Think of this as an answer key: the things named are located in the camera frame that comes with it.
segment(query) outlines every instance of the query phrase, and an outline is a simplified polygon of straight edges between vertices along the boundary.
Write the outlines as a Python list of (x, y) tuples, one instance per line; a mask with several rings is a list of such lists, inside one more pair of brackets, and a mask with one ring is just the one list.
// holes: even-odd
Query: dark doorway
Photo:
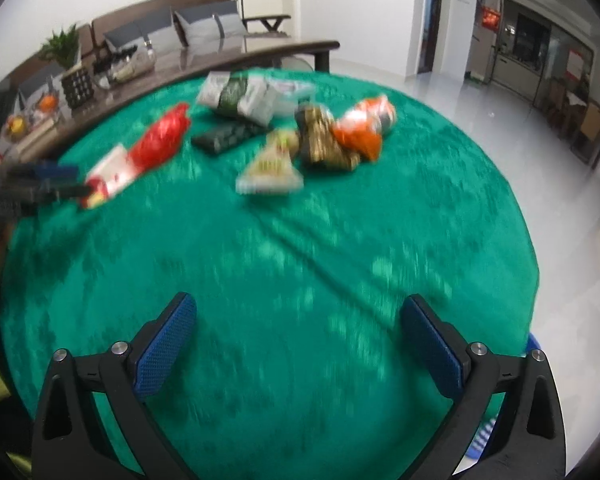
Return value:
[(418, 73), (431, 72), (433, 70), (441, 11), (442, 0), (424, 1), (424, 23), (422, 27), (422, 46), (420, 47)]

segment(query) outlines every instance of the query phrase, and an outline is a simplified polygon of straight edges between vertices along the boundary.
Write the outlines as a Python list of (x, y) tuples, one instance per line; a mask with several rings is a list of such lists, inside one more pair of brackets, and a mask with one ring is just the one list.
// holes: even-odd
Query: orange snack bag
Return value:
[(375, 162), (380, 157), (382, 138), (395, 121), (395, 107), (386, 95), (381, 95), (360, 101), (348, 110), (333, 125), (331, 133), (341, 146)]

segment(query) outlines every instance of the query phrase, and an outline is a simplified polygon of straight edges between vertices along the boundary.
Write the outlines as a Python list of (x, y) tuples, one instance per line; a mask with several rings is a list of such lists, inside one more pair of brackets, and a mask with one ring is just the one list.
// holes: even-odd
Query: silver bolt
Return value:
[(111, 351), (115, 355), (122, 355), (126, 352), (127, 348), (129, 348), (129, 343), (126, 341), (118, 341), (117, 343), (113, 343), (113, 345), (111, 345)]
[(538, 361), (539, 363), (541, 363), (545, 359), (544, 352), (542, 350), (537, 350), (537, 349), (533, 349), (531, 351), (531, 357), (533, 359), (535, 359), (536, 361)]
[(485, 355), (489, 349), (484, 343), (471, 343), (471, 352), (476, 355)]
[(66, 357), (66, 350), (64, 348), (60, 348), (54, 352), (54, 361), (62, 361)]

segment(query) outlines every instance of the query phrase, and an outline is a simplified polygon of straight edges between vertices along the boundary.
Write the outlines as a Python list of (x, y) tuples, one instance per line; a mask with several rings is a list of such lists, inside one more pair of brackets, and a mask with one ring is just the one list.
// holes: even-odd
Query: glossy floor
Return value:
[(536, 249), (532, 332), (546, 351), (566, 429), (567, 467), (600, 432), (600, 183), (538, 110), (497, 85), (425, 74), (406, 82), (332, 61), (331, 71), (400, 89), (459, 126), (509, 181)]

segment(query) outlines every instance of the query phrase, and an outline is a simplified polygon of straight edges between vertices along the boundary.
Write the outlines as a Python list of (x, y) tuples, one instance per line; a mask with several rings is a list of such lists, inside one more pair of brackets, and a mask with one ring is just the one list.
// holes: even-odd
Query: plant pot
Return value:
[(74, 66), (65, 72), (61, 83), (66, 103), (71, 110), (75, 110), (93, 98), (93, 84), (86, 67)]

